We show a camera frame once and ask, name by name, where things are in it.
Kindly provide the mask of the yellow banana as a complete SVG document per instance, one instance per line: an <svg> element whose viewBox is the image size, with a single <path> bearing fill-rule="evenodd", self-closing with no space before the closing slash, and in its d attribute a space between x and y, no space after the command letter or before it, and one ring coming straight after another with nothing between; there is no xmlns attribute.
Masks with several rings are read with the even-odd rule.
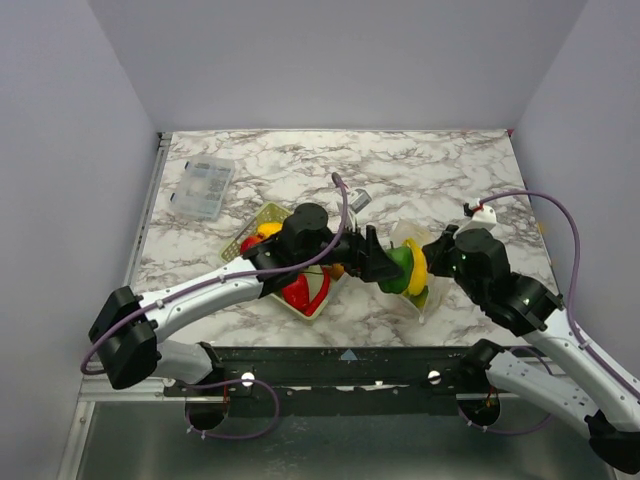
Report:
<svg viewBox="0 0 640 480"><path fill-rule="evenodd" d="M413 238L407 238L403 245L410 249L413 259L413 267L409 284L406 288L406 294L417 297L422 293L428 283L427 260L421 247Z"/></svg>

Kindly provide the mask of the green bell pepper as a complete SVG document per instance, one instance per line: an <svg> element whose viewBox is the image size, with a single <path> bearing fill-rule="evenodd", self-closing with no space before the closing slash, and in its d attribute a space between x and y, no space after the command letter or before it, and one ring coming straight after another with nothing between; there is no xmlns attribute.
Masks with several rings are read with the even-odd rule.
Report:
<svg viewBox="0 0 640 480"><path fill-rule="evenodd" d="M413 255L408 246L399 246L385 251L387 257L396 266L396 275L378 283L380 290L386 294L402 294L409 286L414 266Z"/></svg>

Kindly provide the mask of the clear zip top bag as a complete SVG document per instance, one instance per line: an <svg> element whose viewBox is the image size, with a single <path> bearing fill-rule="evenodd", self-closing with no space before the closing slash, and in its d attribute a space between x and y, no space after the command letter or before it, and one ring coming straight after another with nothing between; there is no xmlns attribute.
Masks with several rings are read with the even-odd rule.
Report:
<svg viewBox="0 0 640 480"><path fill-rule="evenodd" d="M408 238L413 239L419 247L436 240L436 237L428 229L408 220L400 219L390 233L390 243L394 247L398 247ZM403 304L405 309L410 311L411 316L420 324L425 324L443 304L450 288L451 282L448 278L435 277L429 274L427 276L427 284L420 296L413 297L403 294L399 303Z"/></svg>

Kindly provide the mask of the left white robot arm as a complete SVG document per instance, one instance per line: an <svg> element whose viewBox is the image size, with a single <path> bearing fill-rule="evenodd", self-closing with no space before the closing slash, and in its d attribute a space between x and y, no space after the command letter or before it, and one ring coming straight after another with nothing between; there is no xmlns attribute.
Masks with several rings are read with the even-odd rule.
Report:
<svg viewBox="0 0 640 480"><path fill-rule="evenodd" d="M364 231L328 227L328 214L304 203L279 232L219 269L163 291L110 293L91 326L90 357L97 357L111 387L124 390L154 374L174 377L201 395L222 380L209 348L169 344L168 338L207 315L282 290L309 266L340 264L369 283L400 278L404 271L380 245L374 227Z"/></svg>

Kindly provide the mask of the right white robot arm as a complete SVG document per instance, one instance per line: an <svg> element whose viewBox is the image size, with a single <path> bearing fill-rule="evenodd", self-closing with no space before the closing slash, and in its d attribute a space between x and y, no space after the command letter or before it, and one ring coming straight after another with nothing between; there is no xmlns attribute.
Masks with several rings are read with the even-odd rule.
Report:
<svg viewBox="0 0 640 480"><path fill-rule="evenodd" d="M569 318L565 302L532 277L511 270L502 242L484 228L451 225L423 246L427 270L453 279L494 323L544 353L570 378L525 372L513 355L494 351L460 367L480 392L494 384L545 409L585 436L611 467L639 471L639 380Z"/></svg>

